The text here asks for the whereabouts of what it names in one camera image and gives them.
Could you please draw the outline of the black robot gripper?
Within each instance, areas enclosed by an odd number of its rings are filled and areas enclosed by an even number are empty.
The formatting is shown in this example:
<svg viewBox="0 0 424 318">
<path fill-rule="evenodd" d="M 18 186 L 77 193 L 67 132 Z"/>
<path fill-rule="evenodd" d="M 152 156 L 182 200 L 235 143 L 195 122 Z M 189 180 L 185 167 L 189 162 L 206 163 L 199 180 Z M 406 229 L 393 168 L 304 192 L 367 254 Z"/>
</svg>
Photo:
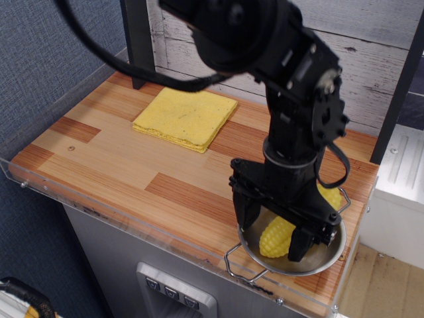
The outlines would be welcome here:
<svg viewBox="0 0 424 318">
<path fill-rule="evenodd" d="M 266 207 L 296 226 L 288 260 L 300 262 L 316 244 L 330 244 L 341 217 L 320 195 L 317 176 L 323 156 L 301 165 L 231 160 L 233 203 L 238 225 L 247 230 Z"/>
</svg>

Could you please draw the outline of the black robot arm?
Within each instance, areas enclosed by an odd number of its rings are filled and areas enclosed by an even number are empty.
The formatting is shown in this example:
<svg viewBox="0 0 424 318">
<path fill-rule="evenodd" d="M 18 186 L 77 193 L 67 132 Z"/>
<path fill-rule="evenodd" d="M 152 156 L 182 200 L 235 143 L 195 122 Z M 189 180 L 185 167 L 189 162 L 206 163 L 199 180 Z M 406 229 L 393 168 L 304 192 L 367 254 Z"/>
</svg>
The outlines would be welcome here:
<svg viewBox="0 0 424 318">
<path fill-rule="evenodd" d="M 349 167 L 335 145 L 348 123 L 336 54 L 304 27 L 289 1 L 161 1 L 160 7 L 188 25 L 208 67 L 224 76 L 248 73 L 266 87 L 264 161 L 231 161 L 240 228 L 251 227 L 266 207 L 295 227 L 291 261 L 314 244 L 331 243 L 341 217 L 317 189 L 325 151 Z"/>
</svg>

